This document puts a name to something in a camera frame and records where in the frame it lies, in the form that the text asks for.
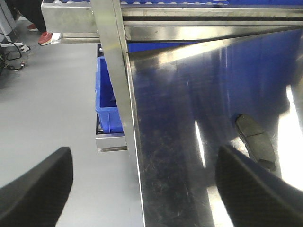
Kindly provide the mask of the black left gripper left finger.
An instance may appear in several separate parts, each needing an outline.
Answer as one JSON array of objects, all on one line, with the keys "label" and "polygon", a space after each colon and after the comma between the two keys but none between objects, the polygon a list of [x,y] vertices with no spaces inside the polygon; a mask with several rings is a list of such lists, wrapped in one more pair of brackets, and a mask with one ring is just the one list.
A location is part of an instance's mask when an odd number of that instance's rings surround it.
[{"label": "black left gripper left finger", "polygon": [[73,183],[71,149],[61,147],[0,189],[2,227],[54,227]]}]

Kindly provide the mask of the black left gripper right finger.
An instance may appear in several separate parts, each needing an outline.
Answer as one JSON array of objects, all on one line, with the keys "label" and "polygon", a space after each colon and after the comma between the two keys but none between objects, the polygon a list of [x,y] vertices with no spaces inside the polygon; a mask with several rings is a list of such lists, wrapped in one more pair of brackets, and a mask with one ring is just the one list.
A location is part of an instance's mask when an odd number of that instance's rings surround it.
[{"label": "black left gripper right finger", "polygon": [[301,227],[303,193],[231,146],[218,149],[215,181],[236,227]]}]

